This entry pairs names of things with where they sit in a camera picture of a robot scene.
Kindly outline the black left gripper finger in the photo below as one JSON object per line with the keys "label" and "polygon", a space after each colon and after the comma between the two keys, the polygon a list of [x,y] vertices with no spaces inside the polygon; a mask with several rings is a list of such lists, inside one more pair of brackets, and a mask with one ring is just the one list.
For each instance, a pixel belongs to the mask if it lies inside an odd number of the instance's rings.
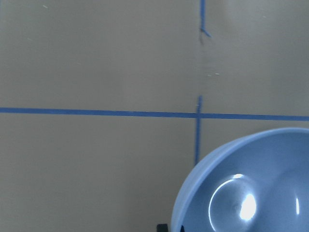
{"label": "black left gripper finger", "polygon": [[157,224],[156,232],[169,232],[168,224]]}

